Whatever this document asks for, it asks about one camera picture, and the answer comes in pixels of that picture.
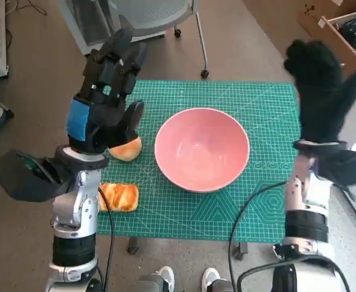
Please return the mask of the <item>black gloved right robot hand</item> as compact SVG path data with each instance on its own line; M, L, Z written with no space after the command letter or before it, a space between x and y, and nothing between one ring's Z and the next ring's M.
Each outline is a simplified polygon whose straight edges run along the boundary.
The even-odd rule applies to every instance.
M284 68L299 94L301 139L338 143L345 117L356 101L356 70L344 78L334 53L318 40L294 40L286 56Z

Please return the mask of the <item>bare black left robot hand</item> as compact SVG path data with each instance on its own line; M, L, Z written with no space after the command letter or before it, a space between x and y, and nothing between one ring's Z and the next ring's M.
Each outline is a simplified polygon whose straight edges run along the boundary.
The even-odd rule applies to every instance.
M89 54L83 84L69 107L69 146L86 154L103 153L128 142L141 119L141 100L126 105L147 53L145 43L132 43L131 29L119 29Z

